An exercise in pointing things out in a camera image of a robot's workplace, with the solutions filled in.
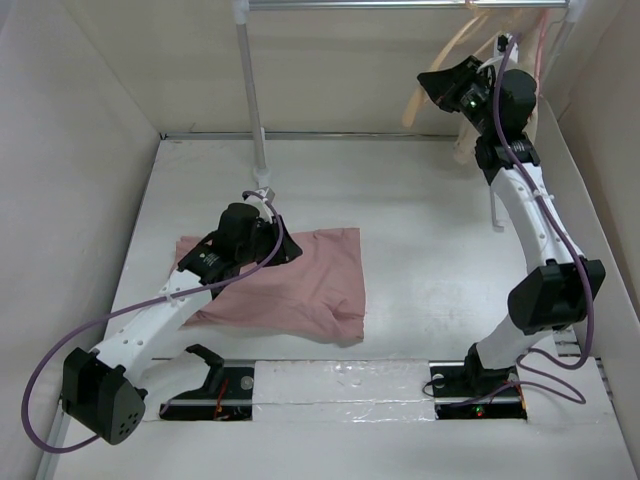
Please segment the beige wooden hanger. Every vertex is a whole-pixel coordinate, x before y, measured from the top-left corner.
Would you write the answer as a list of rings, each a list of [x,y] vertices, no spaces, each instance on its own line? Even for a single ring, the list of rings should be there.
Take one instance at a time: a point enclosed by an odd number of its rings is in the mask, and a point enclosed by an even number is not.
[[[438,96],[445,89],[444,83],[452,77],[449,70],[442,69],[443,63],[457,46],[462,45],[481,30],[491,15],[491,10],[482,12],[477,10],[440,50],[427,71],[419,75],[418,86],[411,95],[401,118],[403,127],[411,128],[419,111],[430,100],[438,102]]]

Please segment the pink trousers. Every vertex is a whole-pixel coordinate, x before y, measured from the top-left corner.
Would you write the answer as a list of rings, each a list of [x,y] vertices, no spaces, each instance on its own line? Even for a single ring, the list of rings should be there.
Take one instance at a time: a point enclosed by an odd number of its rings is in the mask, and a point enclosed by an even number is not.
[[[319,229],[292,237],[303,250],[299,258],[229,285],[185,326],[270,330],[347,345],[363,341],[361,231]]]

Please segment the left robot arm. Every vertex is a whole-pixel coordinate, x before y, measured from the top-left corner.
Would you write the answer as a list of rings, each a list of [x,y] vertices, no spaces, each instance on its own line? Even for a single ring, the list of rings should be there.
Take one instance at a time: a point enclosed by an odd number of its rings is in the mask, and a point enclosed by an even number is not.
[[[159,347],[227,286],[301,253],[264,192],[245,192],[178,261],[157,297],[129,307],[128,324],[91,350],[67,355],[64,412],[105,442],[122,443],[145,413],[147,392],[139,382]]]

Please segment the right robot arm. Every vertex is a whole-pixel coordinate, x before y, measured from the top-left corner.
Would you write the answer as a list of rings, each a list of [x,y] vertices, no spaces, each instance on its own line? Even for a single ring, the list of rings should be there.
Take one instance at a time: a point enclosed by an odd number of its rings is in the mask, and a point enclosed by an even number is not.
[[[487,395],[506,385],[517,361],[553,331],[584,322],[585,344],[592,344],[605,268],[568,235],[524,132],[537,103],[534,78],[519,69],[485,67],[470,56],[417,80],[438,108],[463,114],[478,132],[476,162],[506,208],[526,261],[526,277],[508,295],[507,316],[470,347],[455,377],[467,394]]]

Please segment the pink hanger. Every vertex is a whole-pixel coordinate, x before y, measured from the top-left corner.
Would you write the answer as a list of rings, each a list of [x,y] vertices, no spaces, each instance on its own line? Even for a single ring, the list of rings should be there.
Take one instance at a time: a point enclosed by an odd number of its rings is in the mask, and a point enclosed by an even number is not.
[[[536,41],[534,69],[533,69],[533,77],[537,85],[540,85],[542,58],[543,58],[543,52],[544,52],[544,47],[546,43],[549,17],[550,17],[550,11],[548,9],[545,9],[541,13],[537,23],[537,41]]]

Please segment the white foam strip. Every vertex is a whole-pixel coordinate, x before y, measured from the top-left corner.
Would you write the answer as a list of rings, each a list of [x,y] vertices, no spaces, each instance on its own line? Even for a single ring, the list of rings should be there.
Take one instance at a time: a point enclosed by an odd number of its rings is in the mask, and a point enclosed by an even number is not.
[[[421,360],[260,361],[252,420],[260,423],[419,423],[436,419]]]

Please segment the metal clothes rack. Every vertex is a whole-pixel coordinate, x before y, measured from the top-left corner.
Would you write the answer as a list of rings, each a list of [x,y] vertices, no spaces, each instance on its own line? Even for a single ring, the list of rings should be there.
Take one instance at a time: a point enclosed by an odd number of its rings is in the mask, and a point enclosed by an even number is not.
[[[265,131],[261,123],[255,78],[252,67],[248,18],[251,11],[284,10],[417,10],[437,8],[562,8],[568,13],[566,25],[576,23],[583,9],[582,1],[233,1],[233,15],[248,104],[254,146],[253,178],[258,188],[269,187],[271,172],[266,164]]]

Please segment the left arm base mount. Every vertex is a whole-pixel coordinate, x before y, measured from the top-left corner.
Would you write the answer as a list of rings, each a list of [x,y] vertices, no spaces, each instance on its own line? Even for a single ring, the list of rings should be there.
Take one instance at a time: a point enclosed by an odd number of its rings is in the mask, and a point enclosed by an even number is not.
[[[189,359],[201,359],[208,368],[207,375],[200,387],[162,403],[159,418],[166,421],[250,421],[255,362],[228,363],[200,344],[187,347],[185,352]]]

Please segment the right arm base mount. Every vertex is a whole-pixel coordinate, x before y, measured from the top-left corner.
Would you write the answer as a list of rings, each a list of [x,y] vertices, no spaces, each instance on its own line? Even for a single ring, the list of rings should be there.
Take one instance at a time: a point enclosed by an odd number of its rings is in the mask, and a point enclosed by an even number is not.
[[[462,361],[429,363],[423,393],[434,401],[437,420],[526,420],[514,367],[472,380]]]

